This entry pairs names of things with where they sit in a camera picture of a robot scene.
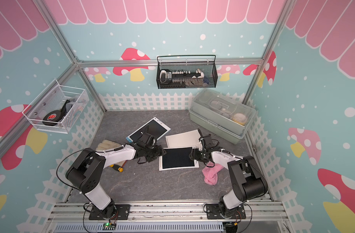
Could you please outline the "white drawing tablet front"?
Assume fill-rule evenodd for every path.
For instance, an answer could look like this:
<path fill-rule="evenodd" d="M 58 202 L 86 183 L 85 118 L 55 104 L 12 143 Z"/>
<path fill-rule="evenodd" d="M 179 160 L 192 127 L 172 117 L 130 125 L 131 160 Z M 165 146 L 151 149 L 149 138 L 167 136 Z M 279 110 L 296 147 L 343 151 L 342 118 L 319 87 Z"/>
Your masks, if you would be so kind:
<path fill-rule="evenodd" d="M 167 146 L 169 148 L 187 148 L 202 149 L 198 130 L 189 131 L 181 134 L 166 136 Z"/>

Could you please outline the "white drawing tablet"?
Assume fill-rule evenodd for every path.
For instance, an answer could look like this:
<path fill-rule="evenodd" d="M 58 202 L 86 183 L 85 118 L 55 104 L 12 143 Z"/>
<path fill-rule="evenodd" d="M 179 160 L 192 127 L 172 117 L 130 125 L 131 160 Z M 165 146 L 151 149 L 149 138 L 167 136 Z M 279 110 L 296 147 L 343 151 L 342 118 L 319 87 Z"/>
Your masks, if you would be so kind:
<path fill-rule="evenodd" d="M 167 146 L 169 148 L 187 148 L 202 149 L 198 130 L 189 131 L 181 134 L 166 136 Z"/>
<path fill-rule="evenodd" d="M 159 157 L 159 171 L 199 168 L 199 162 L 192 160 L 195 148 L 164 148 L 165 154 Z"/>

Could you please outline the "pink cleaning cloth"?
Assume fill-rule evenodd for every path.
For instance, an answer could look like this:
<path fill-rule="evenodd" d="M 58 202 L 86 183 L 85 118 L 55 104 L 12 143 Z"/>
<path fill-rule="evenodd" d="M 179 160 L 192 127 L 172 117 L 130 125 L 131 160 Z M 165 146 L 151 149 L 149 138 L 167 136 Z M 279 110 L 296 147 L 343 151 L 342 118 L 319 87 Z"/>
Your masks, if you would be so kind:
<path fill-rule="evenodd" d="M 209 185 L 216 185 L 218 181 L 218 172 L 220 172 L 223 168 L 224 167 L 220 164 L 208 162 L 205 168 L 202 169 L 204 182 Z"/>

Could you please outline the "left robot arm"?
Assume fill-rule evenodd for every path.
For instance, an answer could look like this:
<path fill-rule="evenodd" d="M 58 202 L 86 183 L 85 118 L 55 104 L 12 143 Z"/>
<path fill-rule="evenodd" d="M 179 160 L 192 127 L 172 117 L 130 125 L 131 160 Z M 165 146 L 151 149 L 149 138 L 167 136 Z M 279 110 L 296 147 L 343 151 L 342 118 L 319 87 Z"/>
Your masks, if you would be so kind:
<path fill-rule="evenodd" d="M 144 133 L 139 139 L 111 150 L 94 151 L 90 148 L 82 150 L 67 170 L 65 177 L 86 196 L 103 218 L 111 219 L 117 215 L 117 208 L 100 185 L 104 168 L 141 157 L 144 157 L 146 162 L 152 162 L 165 154 L 166 150 L 157 144 L 157 140 L 152 135 Z"/>

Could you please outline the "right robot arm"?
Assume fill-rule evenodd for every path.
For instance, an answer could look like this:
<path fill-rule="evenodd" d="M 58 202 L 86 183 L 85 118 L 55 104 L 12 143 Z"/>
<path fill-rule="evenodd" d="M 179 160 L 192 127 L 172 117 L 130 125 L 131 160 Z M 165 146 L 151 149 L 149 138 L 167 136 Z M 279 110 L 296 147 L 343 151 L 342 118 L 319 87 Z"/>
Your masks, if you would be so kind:
<path fill-rule="evenodd" d="M 211 135 L 200 136 L 200 149 L 194 149 L 190 154 L 191 160 L 205 165 L 203 175 L 205 183 L 217 184 L 217 173 L 223 169 L 229 171 L 232 189 L 220 198 L 217 212 L 223 218 L 239 214 L 240 208 L 247 201 L 258 198 L 268 191 L 268 184 L 260 168 L 252 156 L 237 156 L 213 143 Z"/>

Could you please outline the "blue framed drawing tablet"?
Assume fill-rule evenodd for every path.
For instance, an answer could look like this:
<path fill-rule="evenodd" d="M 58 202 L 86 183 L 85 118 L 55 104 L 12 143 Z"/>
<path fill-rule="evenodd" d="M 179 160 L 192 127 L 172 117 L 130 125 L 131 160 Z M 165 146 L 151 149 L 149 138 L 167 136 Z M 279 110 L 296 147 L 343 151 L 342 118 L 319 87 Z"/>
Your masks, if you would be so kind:
<path fill-rule="evenodd" d="M 135 132 L 131 133 L 126 137 L 128 142 L 134 142 L 141 137 L 143 133 L 148 133 L 152 135 L 156 140 L 161 139 L 171 130 L 165 123 L 163 123 L 158 118 L 154 117 L 149 120 L 147 123 L 142 125 Z"/>

